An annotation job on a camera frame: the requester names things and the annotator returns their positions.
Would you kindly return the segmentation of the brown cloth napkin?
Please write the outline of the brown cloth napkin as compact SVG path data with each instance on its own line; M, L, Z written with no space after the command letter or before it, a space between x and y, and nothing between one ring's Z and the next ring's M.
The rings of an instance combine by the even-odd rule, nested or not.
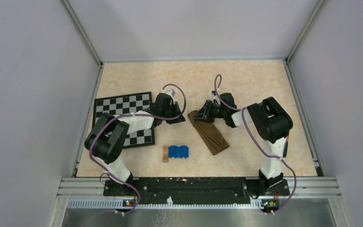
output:
M197 112L198 111L190 112L188 114L188 119L211 154L215 156L228 149L230 147L229 143L213 123L201 122L193 118Z

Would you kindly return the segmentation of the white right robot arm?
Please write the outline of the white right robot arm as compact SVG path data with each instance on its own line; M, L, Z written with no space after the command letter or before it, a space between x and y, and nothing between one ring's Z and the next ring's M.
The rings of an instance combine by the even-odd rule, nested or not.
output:
M282 160L286 157L289 131L293 127L290 115L272 96L239 109L232 94L223 93L207 100L193 116L194 120L207 123L213 123L216 118L223 119L231 128L254 124L264 142L260 151L265 156L259 170L258 188L262 194L271 195L283 180Z

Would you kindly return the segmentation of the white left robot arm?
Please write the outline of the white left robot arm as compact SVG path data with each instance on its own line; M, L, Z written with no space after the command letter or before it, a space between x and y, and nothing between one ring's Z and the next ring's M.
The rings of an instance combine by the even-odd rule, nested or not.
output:
M185 121L173 89L162 90L147 109L122 115L102 114L88 134L84 147L90 159L99 165L115 181L114 188L120 195L131 193L132 173L120 155L128 135L151 130L162 122L175 124Z

